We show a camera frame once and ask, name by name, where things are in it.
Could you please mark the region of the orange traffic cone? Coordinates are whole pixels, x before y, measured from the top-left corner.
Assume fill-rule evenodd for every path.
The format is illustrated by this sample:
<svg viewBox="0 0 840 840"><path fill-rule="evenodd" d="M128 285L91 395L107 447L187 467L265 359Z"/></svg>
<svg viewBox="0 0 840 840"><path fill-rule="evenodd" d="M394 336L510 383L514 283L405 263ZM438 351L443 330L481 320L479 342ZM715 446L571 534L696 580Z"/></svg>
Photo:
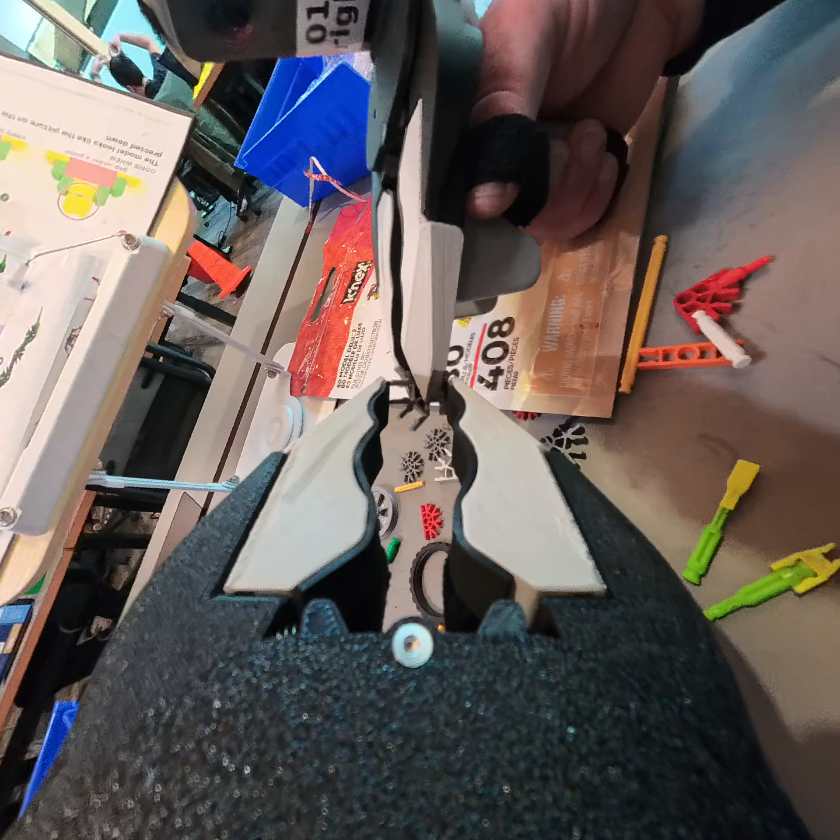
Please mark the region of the orange traffic cone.
<svg viewBox="0 0 840 840"><path fill-rule="evenodd" d="M189 266L186 275L206 286L215 287L219 299L241 297L249 287L253 270L236 267L219 249L195 238L186 251Z"/></svg>

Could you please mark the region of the lime rod with yellow clip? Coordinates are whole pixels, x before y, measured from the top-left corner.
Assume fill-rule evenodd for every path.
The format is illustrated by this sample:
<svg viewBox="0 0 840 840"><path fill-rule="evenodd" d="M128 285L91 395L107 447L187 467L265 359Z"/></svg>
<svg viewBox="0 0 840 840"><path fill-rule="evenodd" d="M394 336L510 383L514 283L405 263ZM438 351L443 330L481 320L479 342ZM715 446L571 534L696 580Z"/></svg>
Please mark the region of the lime rod with yellow clip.
<svg viewBox="0 0 840 840"><path fill-rule="evenodd" d="M718 504L714 517L703 529L698 542L686 562L682 573L684 580L693 585L700 585L708 573L722 539L725 524L738 505L741 497L750 489L760 472L760 465L740 459L733 467L728 479L726 492Z"/></svg>
<svg viewBox="0 0 840 840"><path fill-rule="evenodd" d="M760 579L746 584L729 598L708 607L704 617L715 622L741 609L762 604L786 593L798 596L824 585L838 572L839 560L830 560L827 555L837 548L834 542L822 547L806 549L770 565L770 572Z"/></svg>

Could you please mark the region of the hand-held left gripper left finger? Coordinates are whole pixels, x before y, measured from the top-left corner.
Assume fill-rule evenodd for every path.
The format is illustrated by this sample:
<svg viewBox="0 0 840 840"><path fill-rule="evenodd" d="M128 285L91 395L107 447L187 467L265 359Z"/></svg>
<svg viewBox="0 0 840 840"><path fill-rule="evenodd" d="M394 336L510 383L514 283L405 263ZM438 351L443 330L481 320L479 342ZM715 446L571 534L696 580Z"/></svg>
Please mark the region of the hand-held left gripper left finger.
<svg viewBox="0 0 840 840"><path fill-rule="evenodd" d="M228 596L278 596L302 614L330 600L351 632L380 632L389 588L373 484L389 383L375 380L283 455L241 540Z"/></svg>

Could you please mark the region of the red corner connector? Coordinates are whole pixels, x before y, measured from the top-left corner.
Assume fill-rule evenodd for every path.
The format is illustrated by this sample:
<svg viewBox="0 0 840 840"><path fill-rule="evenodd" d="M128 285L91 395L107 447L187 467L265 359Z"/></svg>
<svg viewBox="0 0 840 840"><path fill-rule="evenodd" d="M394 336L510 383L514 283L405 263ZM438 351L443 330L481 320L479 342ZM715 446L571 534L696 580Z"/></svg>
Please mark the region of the red corner connector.
<svg viewBox="0 0 840 840"><path fill-rule="evenodd" d="M675 296L675 310L689 329L695 335L700 335L694 314L705 312L714 322L731 314L734 304L741 300L745 278L742 268L723 269Z"/></svg>

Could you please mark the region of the instruction sheet board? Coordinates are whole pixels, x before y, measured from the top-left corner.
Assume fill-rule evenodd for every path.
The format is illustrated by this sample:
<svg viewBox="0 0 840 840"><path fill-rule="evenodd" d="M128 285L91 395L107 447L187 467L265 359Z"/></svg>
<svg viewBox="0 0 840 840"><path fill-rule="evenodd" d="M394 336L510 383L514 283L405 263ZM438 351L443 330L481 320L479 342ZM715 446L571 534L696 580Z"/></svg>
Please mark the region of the instruction sheet board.
<svg viewBox="0 0 840 840"><path fill-rule="evenodd" d="M2 604L61 552L175 269L192 114L35 62L1 67Z"/></svg>

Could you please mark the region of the red white ribbon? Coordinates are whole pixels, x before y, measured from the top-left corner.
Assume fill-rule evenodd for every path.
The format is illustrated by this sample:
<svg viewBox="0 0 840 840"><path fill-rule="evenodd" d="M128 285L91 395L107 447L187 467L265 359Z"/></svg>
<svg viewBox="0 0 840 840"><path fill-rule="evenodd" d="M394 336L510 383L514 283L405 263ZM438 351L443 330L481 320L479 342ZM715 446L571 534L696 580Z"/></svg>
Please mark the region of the red white ribbon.
<svg viewBox="0 0 840 840"><path fill-rule="evenodd" d="M340 181L327 173L318 158L313 154L309 156L308 167L303 171L303 174L309 181L308 206L310 210L316 202L314 197L316 183L330 185L335 192L346 196L353 203L363 203L366 200L363 195L346 188Z"/></svg>

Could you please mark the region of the person's right hand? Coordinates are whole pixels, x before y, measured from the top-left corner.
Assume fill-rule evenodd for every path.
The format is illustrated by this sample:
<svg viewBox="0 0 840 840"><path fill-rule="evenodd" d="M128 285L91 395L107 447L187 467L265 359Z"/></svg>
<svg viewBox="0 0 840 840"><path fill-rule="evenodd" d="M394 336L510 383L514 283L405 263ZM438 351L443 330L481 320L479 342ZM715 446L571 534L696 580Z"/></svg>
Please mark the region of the person's right hand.
<svg viewBox="0 0 840 840"><path fill-rule="evenodd" d="M497 1L479 21L480 124L509 113L546 123L549 195L527 227L539 243L576 238L613 201L620 166L607 133L627 135L665 64L695 40L701 1Z"/></svg>

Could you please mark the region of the dark grey connector with strip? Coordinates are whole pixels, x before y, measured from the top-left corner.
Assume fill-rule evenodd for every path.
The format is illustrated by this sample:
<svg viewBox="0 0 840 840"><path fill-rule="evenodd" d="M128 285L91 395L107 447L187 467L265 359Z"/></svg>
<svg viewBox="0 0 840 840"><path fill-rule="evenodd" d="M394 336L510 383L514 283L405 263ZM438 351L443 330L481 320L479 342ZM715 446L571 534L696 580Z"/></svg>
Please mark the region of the dark grey connector with strip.
<svg viewBox="0 0 840 840"><path fill-rule="evenodd" d="M402 378L388 381L390 404L400 406L399 419L407 420L411 432L419 430L426 422L447 422L447 404L444 380L433 378L428 394L405 374Z"/></svg>

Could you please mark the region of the stand base disc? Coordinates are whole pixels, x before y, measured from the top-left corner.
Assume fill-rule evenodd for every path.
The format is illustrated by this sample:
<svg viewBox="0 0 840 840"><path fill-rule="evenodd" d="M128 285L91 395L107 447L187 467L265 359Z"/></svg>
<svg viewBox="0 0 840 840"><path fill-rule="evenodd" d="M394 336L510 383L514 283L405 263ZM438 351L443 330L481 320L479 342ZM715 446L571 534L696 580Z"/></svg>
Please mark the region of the stand base disc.
<svg viewBox="0 0 840 840"><path fill-rule="evenodd" d="M294 397L273 400L266 409L262 423L262 443L266 452L282 452L294 443L303 429L303 410Z"/></svg>

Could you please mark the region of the black rubber tyre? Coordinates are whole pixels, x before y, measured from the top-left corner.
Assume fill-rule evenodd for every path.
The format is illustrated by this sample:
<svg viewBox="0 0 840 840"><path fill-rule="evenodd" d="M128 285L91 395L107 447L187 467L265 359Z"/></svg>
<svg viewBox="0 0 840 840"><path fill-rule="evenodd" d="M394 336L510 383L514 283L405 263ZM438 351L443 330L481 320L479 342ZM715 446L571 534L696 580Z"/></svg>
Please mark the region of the black rubber tyre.
<svg viewBox="0 0 840 840"><path fill-rule="evenodd" d="M429 542L416 554L409 572L409 590L420 616L445 624L445 563L449 542Z"/></svg>

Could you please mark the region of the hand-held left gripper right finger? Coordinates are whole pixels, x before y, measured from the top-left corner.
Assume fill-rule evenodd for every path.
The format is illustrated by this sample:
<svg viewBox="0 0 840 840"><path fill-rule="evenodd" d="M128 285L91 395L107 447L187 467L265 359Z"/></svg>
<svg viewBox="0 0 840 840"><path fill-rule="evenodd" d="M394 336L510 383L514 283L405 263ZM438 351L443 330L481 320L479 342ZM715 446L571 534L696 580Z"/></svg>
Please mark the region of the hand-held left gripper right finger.
<svg viewBox="0 0 840 840"><path fill-rule="evenodd" d="M478 627L498 602L512 602L527 629L548 601L600 601L606 583L538 440L462 381L445 403L459 482L445 564L446 619Z"/></svg>

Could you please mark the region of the long yellow rod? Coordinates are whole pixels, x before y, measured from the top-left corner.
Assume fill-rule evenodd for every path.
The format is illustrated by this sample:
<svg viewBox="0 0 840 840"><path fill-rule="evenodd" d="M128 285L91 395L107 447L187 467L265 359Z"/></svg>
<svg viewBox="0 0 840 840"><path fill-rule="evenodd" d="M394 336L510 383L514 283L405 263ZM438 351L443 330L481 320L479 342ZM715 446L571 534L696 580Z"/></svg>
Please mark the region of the long yellow rod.
<svg viewBox="0 0 840 840"><path fill-rule="evenodd" d="M623 395L631 393L634 387L639 354L645 346L644 342L646 340L648 322L655 303L658 281L665 261L668 241L669 238L666 235L657 236L654 239L651 249L644 283L637 302L633 328L626 347L623 371L617 388L617 392Z"/></svg>

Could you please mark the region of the white rod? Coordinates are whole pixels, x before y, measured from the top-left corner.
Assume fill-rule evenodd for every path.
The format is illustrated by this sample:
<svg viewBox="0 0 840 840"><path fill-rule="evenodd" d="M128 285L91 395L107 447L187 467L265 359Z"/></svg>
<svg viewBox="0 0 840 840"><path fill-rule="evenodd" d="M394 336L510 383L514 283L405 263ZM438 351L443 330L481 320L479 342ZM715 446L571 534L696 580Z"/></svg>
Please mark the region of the white rod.
<svg viewBox="0 0 840 840"><path fill-rule="evenodd" d="M716 321L708 312L694 311L691 318L696 323L700 333L714 345L719 354L736 370L742 370L751 365L753 359L737 341Z"/></svg>

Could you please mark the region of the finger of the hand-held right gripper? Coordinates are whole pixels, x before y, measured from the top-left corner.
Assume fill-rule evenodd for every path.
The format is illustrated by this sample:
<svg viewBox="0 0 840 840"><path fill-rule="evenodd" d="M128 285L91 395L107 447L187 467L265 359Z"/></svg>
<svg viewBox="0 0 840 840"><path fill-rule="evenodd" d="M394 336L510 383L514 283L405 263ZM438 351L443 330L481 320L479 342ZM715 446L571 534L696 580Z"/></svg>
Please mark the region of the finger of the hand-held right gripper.
<svg viewBox="0 0 840 840"><path fill-rule="evenodd" d="M396 200L391 191L383 190L373 210L374 257L377 286L380 294L382 315L381 342L387 359L387 378L392 381L407 381L408 370L399 347L396 327L396 292L392 267L392 237L395 223Z"/></svg>
<svg viewBox="0 0 840 840"><path fill-rule="evenodd" d="M457 309L487 312L491 300L531 288L541 272L533 238L505 218L468 218L465 228L432 221L422 209L424 102L419 99L406 127L396 176L401 254L398 288L402 323L396 337L418 396L438 401L443 391L449 339Z"/></svg>

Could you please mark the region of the printed construction toy bag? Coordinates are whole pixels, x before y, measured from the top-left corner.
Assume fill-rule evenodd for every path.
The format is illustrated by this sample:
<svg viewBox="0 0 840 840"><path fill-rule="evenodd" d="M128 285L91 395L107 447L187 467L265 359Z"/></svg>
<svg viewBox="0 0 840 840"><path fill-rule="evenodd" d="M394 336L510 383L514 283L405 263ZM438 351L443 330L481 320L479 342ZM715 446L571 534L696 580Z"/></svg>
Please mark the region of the printed construction toy bag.
<svg viewBox="0 0 840 840"><path fill-rule="evenodd" d="M546 241L530 289L454 321L446 373L497 408L612 414L667 91L660 79L626 137L628 173L602 222L573 241ZM349 399L396 372L371 225L370 198L345 206L323 248L322 278L287 366L297 398Z"/></svg>

